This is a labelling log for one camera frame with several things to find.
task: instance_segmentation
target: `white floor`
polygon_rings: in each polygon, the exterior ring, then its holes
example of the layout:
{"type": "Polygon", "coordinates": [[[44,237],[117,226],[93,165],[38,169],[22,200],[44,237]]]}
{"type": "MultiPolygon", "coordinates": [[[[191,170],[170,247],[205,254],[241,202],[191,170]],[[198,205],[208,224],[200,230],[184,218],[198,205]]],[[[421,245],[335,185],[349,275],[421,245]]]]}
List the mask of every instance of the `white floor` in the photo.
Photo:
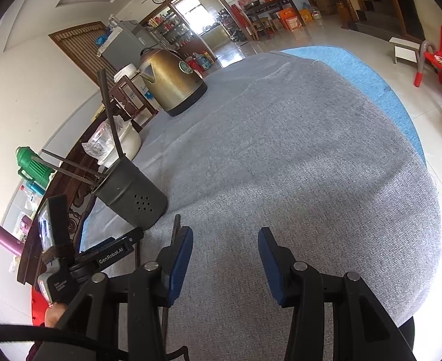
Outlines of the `white floor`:
{"type": "MultiPolygon", "coordinates": [[[[306,45],[336,45],[345,48],[377,71],[398,95],[418,131],[428,163],[436,181],[442,220],[442,85],[431,68],[425,68],[420,88],[413,86],[416,67],[410,62],[393,64],[393,49],[388,42],[363,33],[343,30],[337,15],[312,21],[306,29],[281,30],[270,40],[249,42],[234,48],[207,71],[228,66],[246,56],[271,50],[284,50],[306,45]]],[[[415,314],[415,348],[417,361],[439,361],[442,358],[442,255],[431,292],[415,314]]]]}

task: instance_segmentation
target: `kettle spout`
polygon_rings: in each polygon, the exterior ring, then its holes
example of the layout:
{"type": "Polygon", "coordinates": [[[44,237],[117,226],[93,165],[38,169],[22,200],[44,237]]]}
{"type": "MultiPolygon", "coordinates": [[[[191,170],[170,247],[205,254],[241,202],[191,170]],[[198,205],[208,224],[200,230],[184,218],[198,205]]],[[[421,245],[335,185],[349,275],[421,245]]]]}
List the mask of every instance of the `kettle spout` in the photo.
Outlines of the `kettle spout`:
{"type": "Polygon", "coordinates": [[[149,82],[151,82],[153,84],[156,81],[156,79],[154,77],[153,66],[151,64],[146,66],[146,68],[142,72],[139,72],[139,74],[141,75],[141,77],[143,79],[146,79],[146,80],[148,80],[149,82]]]}

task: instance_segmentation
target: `blue gripper pad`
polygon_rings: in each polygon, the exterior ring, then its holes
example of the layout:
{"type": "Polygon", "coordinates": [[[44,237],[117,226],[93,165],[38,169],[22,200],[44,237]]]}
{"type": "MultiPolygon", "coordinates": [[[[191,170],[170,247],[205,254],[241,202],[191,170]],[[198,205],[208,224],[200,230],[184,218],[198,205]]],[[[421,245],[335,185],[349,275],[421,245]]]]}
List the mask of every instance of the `blue gripper pad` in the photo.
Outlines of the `blue gripper pad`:
{"type": "Polygon", "coordinates": [[[174,261],[171,275],[169,277],[169,288],[167,290],[167,302],[169,303],[169,306],[172,306],[174,301],[181,294],[182,284],[184,283],[184,277],[188,270],[191,253],[193,252],[193,230],[189,227],[182,228],[184,229],[181,229],[181,231],[185,231],[186,235],[184,236],[184,240],[182,241],[181,248],[174,261]]]}
{"type": "Polygon", "coordinates": [[[268,238],[274,240],[271,230],[267,227],[261,228],[258,233],[258,250],[263,262],[267,283],[270,286],[271,294],[279,305],[283,305],[285,296],[283,292],[281,270],[276,262],[274,253],[268,243],[268,238]]]}

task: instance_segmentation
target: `green plastic jug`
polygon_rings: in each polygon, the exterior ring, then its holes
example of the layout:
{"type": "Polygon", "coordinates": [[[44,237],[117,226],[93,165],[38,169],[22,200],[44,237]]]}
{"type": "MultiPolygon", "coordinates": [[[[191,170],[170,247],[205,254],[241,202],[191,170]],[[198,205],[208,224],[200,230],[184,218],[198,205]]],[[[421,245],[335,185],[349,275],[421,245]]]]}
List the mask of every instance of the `green plastic jug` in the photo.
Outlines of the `green plastic jug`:
{"type": "Polygon", "coordinates": [[[31,157],[35,153],[30,147],[18,147],[16,150],[17,164],[20,169],[17,173],[27,181],[35,181],[39,186],[47,189],[49,176],[54,170],[44,164],[40,164],[31,157]]]}

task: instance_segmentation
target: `refrigerator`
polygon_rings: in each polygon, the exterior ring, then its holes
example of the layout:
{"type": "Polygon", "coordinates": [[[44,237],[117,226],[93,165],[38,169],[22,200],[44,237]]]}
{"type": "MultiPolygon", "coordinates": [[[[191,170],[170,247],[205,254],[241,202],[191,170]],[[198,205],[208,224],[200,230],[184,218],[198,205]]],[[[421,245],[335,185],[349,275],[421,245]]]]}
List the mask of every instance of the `refrigerator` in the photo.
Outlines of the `refrigerator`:
{"type": "Polygon", "coordinates": [[[118,71],[129,64],[140,66],[141,51],[145,48],[167,48],[161,39],[154,38],[135,20],[122,21],[121,31],[107,38],[101,55],[118,71]]]}

